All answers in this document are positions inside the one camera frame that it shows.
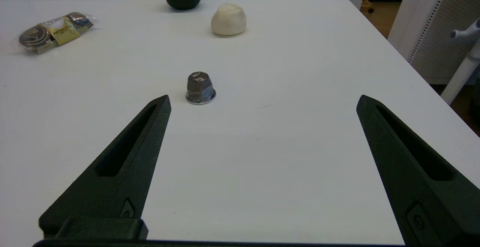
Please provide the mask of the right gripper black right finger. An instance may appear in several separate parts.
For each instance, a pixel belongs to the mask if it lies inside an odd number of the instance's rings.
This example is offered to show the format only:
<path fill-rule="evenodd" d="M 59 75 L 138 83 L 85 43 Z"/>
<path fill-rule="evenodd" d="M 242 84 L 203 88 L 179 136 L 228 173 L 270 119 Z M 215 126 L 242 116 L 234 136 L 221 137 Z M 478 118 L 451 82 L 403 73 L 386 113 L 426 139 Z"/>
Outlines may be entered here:
<path fill-rule="evenodd" d="M 404 243 L 478 247 L 479 188 L 383 103 L 362 95 L 356 112 Z"/>

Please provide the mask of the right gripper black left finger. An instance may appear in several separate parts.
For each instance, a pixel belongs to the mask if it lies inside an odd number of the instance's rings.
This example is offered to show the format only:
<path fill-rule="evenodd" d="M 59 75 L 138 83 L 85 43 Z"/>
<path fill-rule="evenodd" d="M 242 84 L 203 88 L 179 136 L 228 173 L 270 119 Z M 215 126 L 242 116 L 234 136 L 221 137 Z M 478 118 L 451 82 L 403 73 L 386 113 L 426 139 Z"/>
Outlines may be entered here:
<path fill-rule="evenodd" d="M 171 112 L 150 101 L 41 215 L 44 239 L 145 240 L 142 212 Z"/>

